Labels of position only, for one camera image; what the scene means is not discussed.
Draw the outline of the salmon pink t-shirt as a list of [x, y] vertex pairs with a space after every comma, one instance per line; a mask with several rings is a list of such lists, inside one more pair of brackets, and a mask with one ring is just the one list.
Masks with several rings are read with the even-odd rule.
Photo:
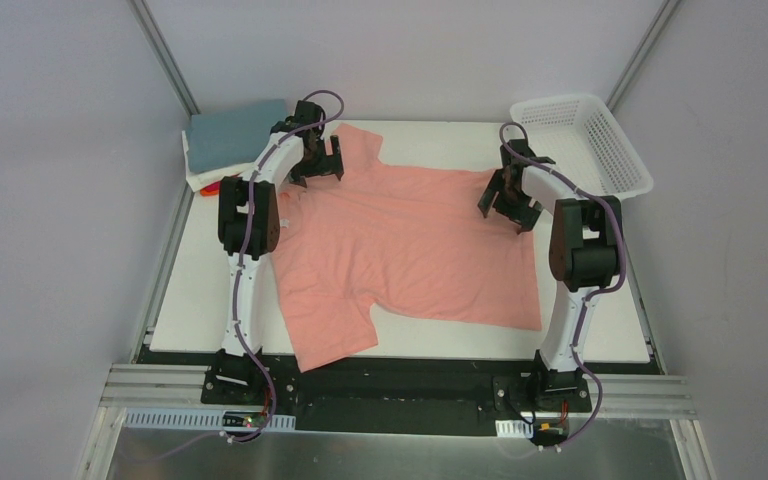
[[388, 165], [382, 136], [341, 124], [345, 173], [278, 197], [271, 259], [301, 371], [375, 347], [373, 306], [538, 331], [533, 237], [477, 201], [489, 172]]

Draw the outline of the folded blue-grey t-shirt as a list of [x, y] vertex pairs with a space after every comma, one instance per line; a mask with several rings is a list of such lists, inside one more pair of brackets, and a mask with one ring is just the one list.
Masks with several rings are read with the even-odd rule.
[[202, 174], [253, 162], [267, 145], [270, 129], [287, 116], [282, 99], [193, 116], [184, 131], [188, 170]]

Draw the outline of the folded white t-shirt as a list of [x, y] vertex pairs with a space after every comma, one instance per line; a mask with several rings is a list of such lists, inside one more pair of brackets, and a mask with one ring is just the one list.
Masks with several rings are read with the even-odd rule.
[[234, 176], [234, 175], [239, 175], [241, 173], [247, 173], [254, 168], [254, 164], [249, 162], [249, 163], [238, 163], [238, 164], [230, 165], [227, 167], [222, 167], [219, 169], [209, 170], [201, 173], [195, 173], [194, 171], [191, 170], [190, 155], [189, 155], [190, 146], [187, 138], [187, 133], [185, 131], [181, 132], [181, 142], [182, 142], [182, 148], [183, 148], [183, 154], [184, 154], [185, 180], [189, 188], [195, 193], [198, 193], [205, 187], [208, 187], [216, 182], [219, 182], [222, 178], [226, 176]]

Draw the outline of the aluminium corner post right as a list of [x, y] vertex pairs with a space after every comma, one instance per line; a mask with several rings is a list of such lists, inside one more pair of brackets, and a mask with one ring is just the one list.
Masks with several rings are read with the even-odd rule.
[[610, 111], [614, 112], [620, 107], [682, 4], [682, 0], [663, 0], [660, 2], [655, 15], [608, 95], [606, 106]]

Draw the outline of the aluminium corner post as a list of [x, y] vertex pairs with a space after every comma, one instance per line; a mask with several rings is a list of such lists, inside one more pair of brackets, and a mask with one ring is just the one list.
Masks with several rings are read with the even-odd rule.
[[655, 15], [608, 95], [606, 106], [610, 111], [614, 112], [620, 107], [682, 4], [682, 0], [663, 0], [660, 2]]
[[200, 114], [201, 110], [197, 101], [163, 35], [149, 2], [146, 0], [128, 0], [127, 3], [182, 108], [189, 117]]

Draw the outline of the white plastic basket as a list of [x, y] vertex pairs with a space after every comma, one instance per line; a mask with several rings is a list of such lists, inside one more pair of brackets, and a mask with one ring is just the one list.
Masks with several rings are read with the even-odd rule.
[[518, 102], [509, 109], [532, 150], [552, 158], [587, 192], [620, 200], [649, 193], [654, 181], [605, 103], [592, 94]]

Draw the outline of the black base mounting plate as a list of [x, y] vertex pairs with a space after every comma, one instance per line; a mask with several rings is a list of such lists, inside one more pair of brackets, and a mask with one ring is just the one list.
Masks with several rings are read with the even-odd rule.
[[593, 391], [567, 400], [526, 392], [529, 360], [442, 360], [359, 357], [306, 373], [295, 356], [260, 354], [271, 377], [248, 358], [228, 354], [159, 353], [141, 348], [148, 365], [202, 366], [199, 400], [207, 405], [251, 407], [234, 426], [264, 419], [271, 406], [302, 431], [445, 436], [491, 436], [498, 420], [548, 421], [590, 412]]

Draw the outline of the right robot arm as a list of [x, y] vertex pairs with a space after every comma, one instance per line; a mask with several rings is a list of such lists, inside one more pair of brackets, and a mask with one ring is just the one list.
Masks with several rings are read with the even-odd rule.
[[504, 386], [502, 399], [518, 410], [584, 408], [589, 398], [583, 346], [599, 298], [625, 280], [621, 205], [614, 196], [585, 192], [537, 157], [527, 139], [500, 147], [502, 166], [482, 193], [482, 215], [496, 211], [530, 231], [541, 213], [552, 218], [548, 265], [557, 283], [549, 328], [528, 376]]

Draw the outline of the white slotted duct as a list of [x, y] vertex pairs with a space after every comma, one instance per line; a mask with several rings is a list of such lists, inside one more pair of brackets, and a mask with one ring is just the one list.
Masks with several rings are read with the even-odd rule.
[[524, 420], [496, 420], [496, 436], [509, 439], [532, 439], [533, 424]]
[[133, 408], [125, 413], [123, 425], [132, 429], [188, 430], [249, 433], [264, 431], [289, 432], [296, 430], [296, 418], [245, 410]]

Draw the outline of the right white slotted duct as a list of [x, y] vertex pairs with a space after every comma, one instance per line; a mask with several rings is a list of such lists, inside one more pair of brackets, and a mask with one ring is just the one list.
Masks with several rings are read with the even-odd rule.
[[496, 436], [509, 439], [532, 439], [533, 424], [524, 420], [496, 420]]

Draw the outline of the aluminium corner post left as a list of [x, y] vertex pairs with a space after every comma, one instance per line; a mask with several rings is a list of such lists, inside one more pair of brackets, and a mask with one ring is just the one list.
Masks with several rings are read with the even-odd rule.
[[200, 114], [201, 110], [197, 101], [163, 35], [149, 2], [146, 0], [128, 0], [127, 3], [182, 108], [189, 117]]

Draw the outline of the left white slotted duct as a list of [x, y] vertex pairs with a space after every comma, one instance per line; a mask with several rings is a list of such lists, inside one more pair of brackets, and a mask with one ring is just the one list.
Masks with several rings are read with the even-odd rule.
[[249, 433], [264, 431], [289, 432], [296, 430], [296, 418], [245, 410], [133, 408], [125, 413], [123, 425], [132, 429], [188, 430]]

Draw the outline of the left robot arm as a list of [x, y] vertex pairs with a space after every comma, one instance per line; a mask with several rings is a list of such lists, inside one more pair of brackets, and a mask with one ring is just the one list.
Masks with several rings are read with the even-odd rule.
[[278, 195], [286, 184], [305, 187], [310, 178], [343, 177], [340, 140], [325, 134], [331, 120], [307, 95], [271, 128], [250, 172], [220, 181], [217, 233], [229, 261], [229, 309], [225, 337], [205, 375], [205, 404], [270, 405], [275, 398], [258, 353], [265, 275], [280, 238]]

